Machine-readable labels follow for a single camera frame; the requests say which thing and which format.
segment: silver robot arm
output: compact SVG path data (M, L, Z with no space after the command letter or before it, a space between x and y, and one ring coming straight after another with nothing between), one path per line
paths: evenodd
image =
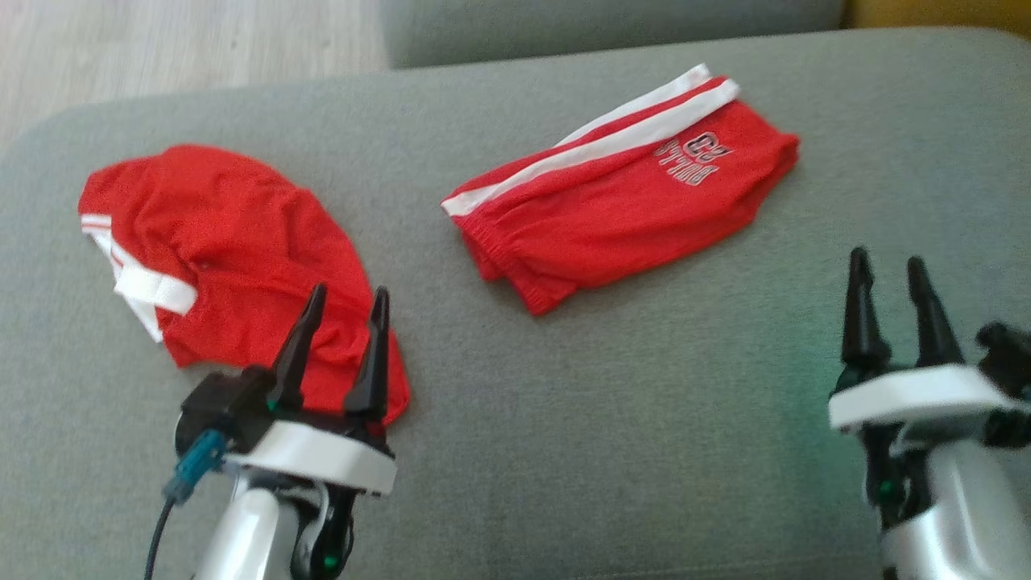
M1026 580L1031 531L991 447L1031 441L1031 337L994 323L966 365L924 263L909 261L920 359L890 363L865 249L852 253L842 362L828 413L866 453L866 502L880 520L886 580Z
M234 487L195 580L334 580L343 573L356 499L390 494L397 473L383 425L390 301L378 288L342 415L302 408L301 379L325 301L319 284L271 369L212 373L182 403L175 429L181 459L165 488L144 578L168 511L207 471L234 478Z

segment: red shorts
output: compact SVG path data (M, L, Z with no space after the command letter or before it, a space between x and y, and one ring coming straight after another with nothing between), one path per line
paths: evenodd
M738 87L704 65L546 150L455 190L441 206L486 279L535 315L576 292L698 251L746 226L797 160Z

